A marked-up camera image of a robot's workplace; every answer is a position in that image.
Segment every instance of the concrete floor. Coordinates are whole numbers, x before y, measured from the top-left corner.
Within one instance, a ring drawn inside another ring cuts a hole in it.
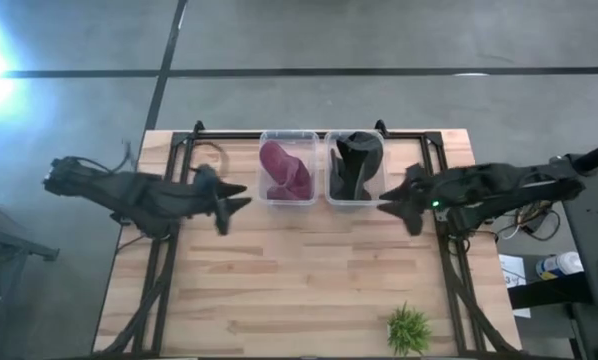
[[[0,54],[9,70],[158,70],[176,5],[0,0]],[[181,25],[173,69],[598,66],[598,0],[190,0]],[[119,227],[108,211],[40,182],[55,157],[115,164],[122,140],[138,148],[155,84],[0,81],[0,207],[61,248],[55,263],[28,263],[4,357],[90,351]],[[377,119],[467,128],[480,162],[544,162],[598,145],[598,75],[171,79],[156,127],[355,128]],[[546,243],[519,236],[499,246],[551,254],[573,244],[564,226]],[[524,345],[546,347],[534,341]],[[548,348],[540,351],[558,352]]]

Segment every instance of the potted plant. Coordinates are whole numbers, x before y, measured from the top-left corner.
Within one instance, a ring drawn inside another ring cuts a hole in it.
[[[406,357],[410,351],[423,355],[428,350],[431,333],[424,313],[409,309],[406,303],[388,319],[388,345],[395,356]]]

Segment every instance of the plastic bin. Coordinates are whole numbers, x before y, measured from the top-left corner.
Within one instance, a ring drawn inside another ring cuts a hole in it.
[[[375,175],[364,183],[364,189],[370,194],[370,200],[339,200],[333,199],[330,193],[330,171],[332,169],[331,163],[331,151],[334,150],[335,155],[341,158],[341,154],[339,153],[339,149],[337,149],[337,140],[344,140],[347,139],[350,135],[355,132],[365,132],[375,136],[380,142],[383,151],[383,158],[381,163],[379,164],[379,168]],[[379,200],[379,195],[386,192],[386,168],[384,166],[384,161],[386,159],[385,153],[385,146],[383,137],[377,131],[372,130],[340,130],[340,131],[331,131],[326,134],[325,137],[325,192],[326,192],[326,199],[328,202],[335,206],[376,206],[379,204],[384,203],[385,201]]]
[[[317,133],[305,130],[267,130],[264,131],[259,138],[260,151],[263,145],[268,141],[276,142],[288,155],[299,158],[304,163],[312,181],[312,194],[307,200],[268,199],[268,190],[279,184],[273,180],[268,171],[264,169],[261,160],[259,160],[259,166],[257,167],[259,200],[268,205],[306,206],[314,204],[317,201],[317,196],[319,194],[319,189],[317,187],[317,177],[319,174],[317,168],[317,145],[319,143],[319,136],[317,136]]]

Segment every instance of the wooden tabletop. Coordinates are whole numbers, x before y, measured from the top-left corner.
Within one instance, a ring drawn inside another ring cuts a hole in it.
[[[438,131],[448,166],[474,164],[466,130]],[[171,135],[146,133],[139,171],[165,172]],[[323,185],[317,203],[303,211],[272,209],[256,200],[258,140],[213,142],[230,159],[224,180],[247,185],[245,196],[254,200],[233,216],[228,236],[217,235],[212,217],[184,221],[162,356],[392,356],[386,320],[404,302],[429,318],[433,335],[426,355],[457,354],[430,214],[423,234],[411,237],[399,219],[376,209],[333,209]],[[414,140],[386,140],[384,152],[389,188],[401,183],[406,167],[422,161]],[[195,148],[193,158],[194,164],[220,162],[210,147]],[[125,228],[120,244],[137,236],[135,228]],[[137,309],[149,250],[149,240],[142,240],[117,255],[95,350],[110,344]],[[492,236],[471,238],[468,259],[477,302],[504,338],[520,348]],[[465,309],[462,318],[471,342]],[[153,325],[154,314],[147,346]]]

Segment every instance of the black metal frame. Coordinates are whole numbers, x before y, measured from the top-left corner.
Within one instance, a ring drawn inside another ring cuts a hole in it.
[[[423,155],[423,165],[429,174],[434,172],[433,160],[430,147],[434,147],[437,153],[437,161],[441,170],[448,168],[443,139],[440,132],[389,132],[383,121],[377,121],[375,127],[385,139],[410,139],[419,141]],[[192,132],[174,132],[170,144],[170,152],[166,166],[166,179],[172,179],[174,167],[180,148],[184,147],[183,163],[181,169],[180,182],[188,180],[189,169],[192,162],[194,143],[196,140],[222,140],[222,139],[259,139],[261,131],[244,132],[206,132],[205,126],[198,121]],[[317,132],[320,138],[326,133]],[[439,244],[439,254],[441,257],[442,271],[444,274],[446,292],[448,297],[448,306],[450,318],[453,324],[454,340],[457,344],[457,353],[459,357],[470,357],[477,359],[554,359],[549,357],[537,357],[522,354],[510,346],[505,339],[496,331],[493,325],[483,314],[475,299],[475,292],[468,264],[468,257],[463,246],[456,246],[455,252],[450,251],[453,240],[444,234],[445,225],[443,222],[435,219],[437,231],[437,240]],[[153,240],[150,249],[148,265],[146,269],[146,278],[142,291],[142,301],[137,312],[133,315],[126,328],[119,334],[113,345],[101,353],[95,353],[91,358],[114,358],[115,355],[132,358],[158,357],[163,342],[163,332],[168,309],[168,299],[170,294],[170,284],[174,272],[174,262],[176,258],[177,244],[179,236],[179,227],[176,227],[172,234],[164,240]],[[163,243],[167,243],[168,249],[159,277],[155,280],[157,273],[157,259]],[[459,264],[460,276],[457,275],[451,256],[456,256]],[[150,349],[144,348],[144,334],[146,318],[153,307],[157,298],[159,299],[157,308],[157,317],[155,321],[154,337]],[[475,350],[469,350],[466,344],[463,322],[459,310],[459,300],[461,299],[471,315],[470,325],[475,342]],[[490,340],[497,352],[488,352],[485,346],[484,335]],[[129,341],[134,338],[130,353],[124,353]]]

